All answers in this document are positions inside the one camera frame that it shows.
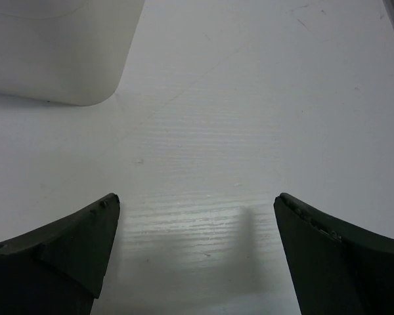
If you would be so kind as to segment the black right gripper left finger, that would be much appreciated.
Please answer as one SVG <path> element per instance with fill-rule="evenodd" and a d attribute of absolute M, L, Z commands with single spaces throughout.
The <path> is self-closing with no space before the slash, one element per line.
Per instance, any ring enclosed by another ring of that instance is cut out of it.
<path fill-rule="evenodd" d="M 0 242 L 0 314 L 90 314 L 116 236 L 120 199 Z"/>

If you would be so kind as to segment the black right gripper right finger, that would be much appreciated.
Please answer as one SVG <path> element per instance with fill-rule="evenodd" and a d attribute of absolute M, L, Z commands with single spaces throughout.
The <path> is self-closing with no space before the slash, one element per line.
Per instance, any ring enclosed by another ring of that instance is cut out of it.
<path fill-rule="evenodd" d="M 302 314 L 394 314 L 394 239 L 287 193 L 273 207 Z"/>

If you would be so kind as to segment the white drawer container box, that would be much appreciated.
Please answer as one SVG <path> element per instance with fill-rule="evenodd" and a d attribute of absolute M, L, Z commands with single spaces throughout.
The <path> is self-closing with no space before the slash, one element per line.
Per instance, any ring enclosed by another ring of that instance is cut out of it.
<path fill-rule="evenodd" d="M 112 96 L 143 1 L 0 1 L 0 94 L 77 106 Z"/>

